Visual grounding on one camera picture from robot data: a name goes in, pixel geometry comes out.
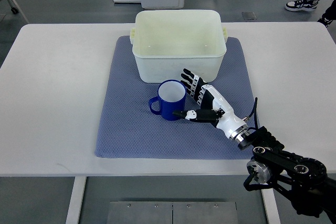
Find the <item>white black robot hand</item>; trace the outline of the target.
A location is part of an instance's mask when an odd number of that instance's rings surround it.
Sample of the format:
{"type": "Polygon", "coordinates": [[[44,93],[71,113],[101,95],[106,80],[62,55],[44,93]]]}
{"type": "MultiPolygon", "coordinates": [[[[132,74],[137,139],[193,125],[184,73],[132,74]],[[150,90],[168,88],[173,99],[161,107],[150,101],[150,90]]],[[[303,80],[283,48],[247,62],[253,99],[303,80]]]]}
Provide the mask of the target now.
{"type": "Polygon", "coordinates": [[[198,110],[173,112],[174,116],[191,122],[210,123],[222,130],[228,139],[241,143],[249,135],[246,122],[235,115],[232,106],[211,84],[201,77],[184,69],[181,82],[187,93],[200,106],[198,110]]]}

